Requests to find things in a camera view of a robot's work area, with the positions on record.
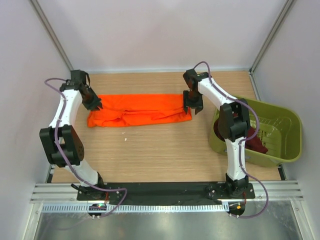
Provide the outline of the orange t shirt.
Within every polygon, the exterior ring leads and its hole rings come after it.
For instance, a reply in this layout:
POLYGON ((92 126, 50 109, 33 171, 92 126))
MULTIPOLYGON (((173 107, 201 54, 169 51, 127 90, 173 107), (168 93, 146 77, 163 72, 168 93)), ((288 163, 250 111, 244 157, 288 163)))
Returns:
POLYGON ((182 94, 101 94, 99 98, 102 108, 89 113, 86 120, 89 128, 136 127, 192 120, 191 111, 184 110, 182 94))

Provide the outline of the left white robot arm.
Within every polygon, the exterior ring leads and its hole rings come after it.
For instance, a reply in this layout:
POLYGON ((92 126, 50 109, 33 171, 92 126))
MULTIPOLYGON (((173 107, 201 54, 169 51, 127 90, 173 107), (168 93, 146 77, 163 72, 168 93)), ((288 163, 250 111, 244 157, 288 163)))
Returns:
POLYGON ((100 111, 102 100, 91 88, 89 74, 83 70, 72 70, 70 79, 59 78, 60 88, 49 84, 53 80, 49 78, 44 83, 60 95, 58 108, 49 126, 39 132, 47 160, 71 172, 79 181, 78 191, 102 191, 103 179, 85 160, 84 145, 74 128, 80 105, 91 112, 100 111))

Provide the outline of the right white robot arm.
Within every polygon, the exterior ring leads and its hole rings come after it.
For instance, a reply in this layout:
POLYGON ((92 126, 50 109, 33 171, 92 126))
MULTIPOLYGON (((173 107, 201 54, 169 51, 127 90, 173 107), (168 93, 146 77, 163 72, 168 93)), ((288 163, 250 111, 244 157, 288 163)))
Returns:
POLYGON ((218 132, 224 138, 227 149, 227 172, 225 188, 231 197, 239 198, 249 186, 245 166, 245 141, 250 125, 248 103, 237 99, 223 90, 209 73, 196 73, 189 69, 183 74, 189 90, 183 91, 183 109, 195 110, 198 114, 204 108, 203 96, 219 109, 218 132))

